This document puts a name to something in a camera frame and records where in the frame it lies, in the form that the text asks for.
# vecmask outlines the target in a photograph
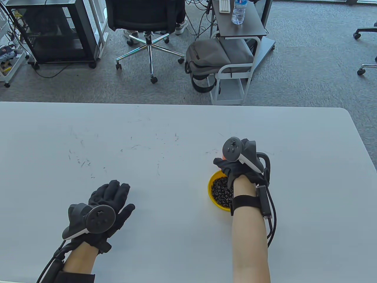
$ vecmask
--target black cabinet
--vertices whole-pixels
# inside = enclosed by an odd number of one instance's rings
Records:
[[[83,0],[9,0],[6,7],[37,64],[95,63],[98,45]]]

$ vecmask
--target shoe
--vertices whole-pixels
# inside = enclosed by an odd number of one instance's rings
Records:
[[[127,37],[128,39],[130,39],[130,35],[139,38],[139,33],[138,33],[137,31],[129,31],[129,30],[127,30],[127,29],[124,29],[124,30],[123,30],[123,35],[124,35],[125,37]]]
[[[189,25],[189,20],[185,17],[185,20],[182,24],[177,23],[177,27],[175,28],[175,34],[179,35],[185,31],[185,28]]]

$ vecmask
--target black glove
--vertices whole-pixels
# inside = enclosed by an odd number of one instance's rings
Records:
[[[107,242],[117,230],[122,228],[124,222],[130,217],[135,205],[126,203],[130,186],[128,184],[119,185],[117,180],[112,180],[109,184],[104,184],[94,191],[88,201],[89,205],[108,205],[111,206],[115,213],[116,219],[113,226],[101,234],[83,234],[71,240],[69,244],[64,246],[65,250],[76,249],[82,242],[87,242],[89,245],[96,247],[99,253],[108,252],[111,245]]]
[[[234,180],[241,175],[245,175],[250,180],[250,182],[256,185],[266,185],[267,183],[263,174],[255,172],[249,166],[242,164],[239,161],[229,162],[228,160],[215,158],[213,160],[213,164],[219,167],[221,171],[228,177],[228,188],[231,188],[233,186]]]

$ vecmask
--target black office chair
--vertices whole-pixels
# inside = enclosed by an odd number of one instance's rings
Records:
[[[361,37],[360,31],[362,32],[377,32],[377,21],[374,23],[373,28],[361,28],[357,29],[353,36],[355,39],[359,39]],[[377,64],[362,64],[361,67],[357,70],[357,74],[359,76],[363,75],[365,73],[365,68],[373,68],[377,69]]]
[[[105,0],[107,8],[107,22],[109,28],[128,29],[144,32],[145,40],[130,35],[130,40],[144,45],[127,54],[116,58],[116,69],[122,69],[120,60],[147,49],[149,53],[150,81],[157,82],[153,75],[152,49],[179,56],[178,63],[184,62],[184,55],[156,45],[164,40],[169,42],[169,34],[175,31],[177,14],[182,10],[180,2],[176,0]],[[152,32],[167,31],[166,34],[152,40]]]

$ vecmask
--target water bottle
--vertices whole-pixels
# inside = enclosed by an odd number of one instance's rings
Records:
[[[247,0],[234,0],[232,23],[240,25],[244,22]]]

